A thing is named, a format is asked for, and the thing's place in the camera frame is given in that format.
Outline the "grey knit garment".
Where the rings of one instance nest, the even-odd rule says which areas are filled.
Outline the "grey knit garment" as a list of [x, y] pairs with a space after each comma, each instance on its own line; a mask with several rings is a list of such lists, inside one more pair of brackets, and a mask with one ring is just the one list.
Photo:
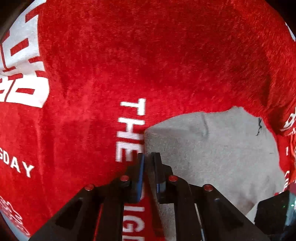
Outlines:
[[259, 201], [283, 189], [273, 135], [243, 108], [176, 116], [148, 128], [144, 141], [175, 175], [212, 184], [250, 220]]

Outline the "red blanket with white print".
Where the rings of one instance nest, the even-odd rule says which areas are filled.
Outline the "red blanket with white print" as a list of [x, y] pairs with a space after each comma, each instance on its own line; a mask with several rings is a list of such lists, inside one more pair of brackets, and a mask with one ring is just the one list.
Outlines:
[[1, 214], [28, 240], [151, 126], [234, 107], [294, 185], [295, 37], [270, 1], [33, 1], [1, 40]]

